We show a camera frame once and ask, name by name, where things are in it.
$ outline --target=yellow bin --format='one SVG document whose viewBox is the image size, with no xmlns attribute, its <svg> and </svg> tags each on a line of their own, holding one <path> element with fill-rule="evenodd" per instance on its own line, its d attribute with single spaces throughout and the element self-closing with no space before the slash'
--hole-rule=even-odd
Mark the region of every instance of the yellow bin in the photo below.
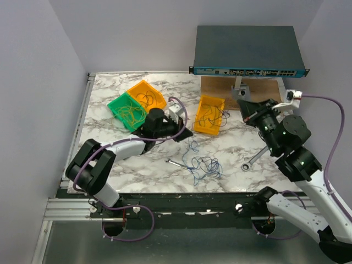
<svg viewBox="0 0 352 264">
<path fill-rule="evenodd" d="M 166 106 L 163 95 L 144 80 L 130 88 L 127 93 L 143 106 L 147 113 L 152 108 L 162 109 Z"/>
<path fill-rule="evenodd" d="M 193 129 L 210 135 L 219 134 L 225 99 L 202 95 Z"/>
</svg>

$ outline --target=white wall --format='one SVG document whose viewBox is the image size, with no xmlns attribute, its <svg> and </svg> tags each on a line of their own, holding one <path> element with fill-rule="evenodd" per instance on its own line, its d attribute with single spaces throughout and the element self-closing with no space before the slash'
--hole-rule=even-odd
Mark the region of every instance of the white wall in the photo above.
<svg viewBox="0 0 352 264">
<path fill-rule="evenodd" d="M 346 111 L 342 139 L 330 166 L 331 182 L 352 206 L 352 1 L 325 0 L 299 43 L 311 71 L 306 78 L 291 80 L 290 88 L 307 94 L 338 99 Z M 340 125 L 339 108 L 332 102 L 304 99 L 300 114 L 312 131 L 306 146 L 325 165 Z"/>
<path fill-rule="evenodd" d="M 47 0 L 0 8 L 0 262 L 30 263 L 86 84 Z"/>
<path fill-rule="evenodd" d="M 188 70 L 198 25 L 293 25 L 305 33 L 322 0 L 50 0 L 90 72 Z"/>
</svg>

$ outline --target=marble surface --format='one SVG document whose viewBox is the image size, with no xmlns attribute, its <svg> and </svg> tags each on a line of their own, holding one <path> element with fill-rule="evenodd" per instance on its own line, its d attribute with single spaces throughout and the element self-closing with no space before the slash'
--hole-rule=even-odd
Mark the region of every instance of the marble surface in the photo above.
<svg viewBox="0 0 352 264">
<path fill-rule="evenodd" d="M 146 80 L 159 90 L 167 100 L 175 96 L 185 104 L 191 129 L 200 100 L 200 77 L 188 73 L 102 73 L 97 74 L 92 89 L 89 107 L 84 120 L 80 146 L 90 138 L 115 141 L 130 133 L 123 124 L 114 119 L 106 106 L 116 97 Z M 277 78 L 279 88 L 284 90 L 281 78 Z M 226 126 L 220 128 L 218 136 L 195 132 L 193 139 L 199 143 L 199 152 L 190 151 L 185 159 L 189 163 L 194 156 L 217 158 L 223 167 L 221 178 L 206 177 L 194 186 L 194 177 L 187 170 L 168 164 L 166 158 L 182 163 L 186 143 L 173 140 L 155 146 L 150 152 L 130 157 L 116 163 L 109 175 L 108 182 L 122 193 L 209 193 L 209 192 L 252 192 L 265 186 L 278 191 L 299 190 L 275 165 L 275 158 L 264 154 L 248 172 L 241 165 L 265 146 L 257 130 L 243 123 L 239 111 L 230 111 Z M 69 193 L 73 193 L 70 182 Z"/>
</svg>

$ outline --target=blue cable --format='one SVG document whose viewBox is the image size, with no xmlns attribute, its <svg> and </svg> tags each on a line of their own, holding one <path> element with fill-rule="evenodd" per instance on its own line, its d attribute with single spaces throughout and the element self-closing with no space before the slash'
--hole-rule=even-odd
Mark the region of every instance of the blue cable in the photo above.
<svg viewBox="0 0 352 264">
<path fill-rule="evenodd" d="M 187 150 L 182 156 L 183 163 L 185 164 L 185 166 L 188 167 L 188 169 L 190 170 L 191 174 L 194 177 L 193 186 L 196 186 L 199 183 L 199 181 L 203 180 L 206 176 L 213 175 L 214 178 L 219 179 L 223 173 L 222 166 L 218 162 L 218 159 L 211 158 L 208 156 L 193 157 L 191 159 L 192 167 L 189 167 L 185 161 L 185 156 L 190 150 L 193 150 L 193 152 L 195 153 L 199 152 L 199 149 L 197 147 L 198 147 L 198 142 L 196 140 L 192 140 L 192 142 L 190 142 L 190 139 L 188 138 Z M 203 176 L 200 176 L 198 172 L 199 170 L 202 170 L 204 172 Z"/>
</svg>

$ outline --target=wooden board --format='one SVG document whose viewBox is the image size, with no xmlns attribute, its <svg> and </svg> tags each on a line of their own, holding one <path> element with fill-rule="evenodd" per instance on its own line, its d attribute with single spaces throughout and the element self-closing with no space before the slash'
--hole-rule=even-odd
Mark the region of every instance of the wooden board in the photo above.
<svg viewBox="0 0 352 264">
<path fill-rule="evenodd" d="M 232 99 L 231 86 L 235 84 L 236 77 L 201 77 L 201 94 L 225 99 L 226 110 L 239 110 L 236 100 Z M 261 102 L 270 98 L 281 102 L 279 86 L 275 80 L 244 79 L 242 83 L 249 86 L 251 100 Z"/>
</svg>

